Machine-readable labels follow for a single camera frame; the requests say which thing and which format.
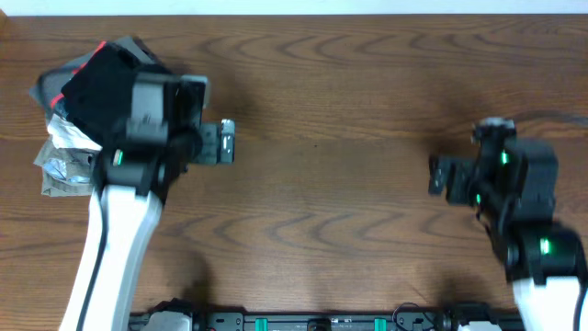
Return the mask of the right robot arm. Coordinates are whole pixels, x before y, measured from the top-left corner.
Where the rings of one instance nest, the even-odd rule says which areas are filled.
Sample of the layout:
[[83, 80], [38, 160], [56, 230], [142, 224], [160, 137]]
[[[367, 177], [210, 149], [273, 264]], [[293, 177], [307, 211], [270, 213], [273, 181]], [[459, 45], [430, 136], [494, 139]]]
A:
[[587, 261], [581, 237], [554, 217], [559, 161], [552, 146], [486, 137], [476, 158], [432, 155], [429, 169], [430, 194], [486, 220], [525, 329], [586, 329]]

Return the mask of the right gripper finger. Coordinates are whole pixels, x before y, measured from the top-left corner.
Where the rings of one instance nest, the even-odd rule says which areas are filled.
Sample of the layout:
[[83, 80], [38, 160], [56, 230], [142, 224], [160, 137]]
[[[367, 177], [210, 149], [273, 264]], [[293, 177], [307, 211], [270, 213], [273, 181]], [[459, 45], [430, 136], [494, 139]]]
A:
[[431, 173], [428, 184], [430, 195], [441, 195], [446, 185], [446, 174], [443, 170], [435, 170]]
[[431, 173], [444, 173], [447, 168], [447, 159], [443, 155], [431, 155], [429, 157], [429, 171]]

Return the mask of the black shorts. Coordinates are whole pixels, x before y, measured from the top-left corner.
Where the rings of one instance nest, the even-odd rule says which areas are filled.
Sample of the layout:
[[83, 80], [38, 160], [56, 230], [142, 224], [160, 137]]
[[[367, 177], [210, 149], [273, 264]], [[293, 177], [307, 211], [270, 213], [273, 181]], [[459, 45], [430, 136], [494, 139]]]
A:
[[66, 119], [99, 145], [123, 132], [140, 73], [167, 74], [113, 42], [99, 47], [61, 90]]

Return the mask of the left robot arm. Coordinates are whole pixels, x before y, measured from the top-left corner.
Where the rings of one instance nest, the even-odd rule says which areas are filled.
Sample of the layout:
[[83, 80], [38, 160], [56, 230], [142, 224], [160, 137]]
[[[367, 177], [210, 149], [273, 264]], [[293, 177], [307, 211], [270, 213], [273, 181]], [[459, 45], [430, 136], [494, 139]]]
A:
[[62, 330], [125, 330], [141, 264], [171, 185], [191, 164], [230, 164], [235, 123], [206, 123], [202, 75], [108, 74], [65, 99], [101, 147], [93, 163], [85, 246]]

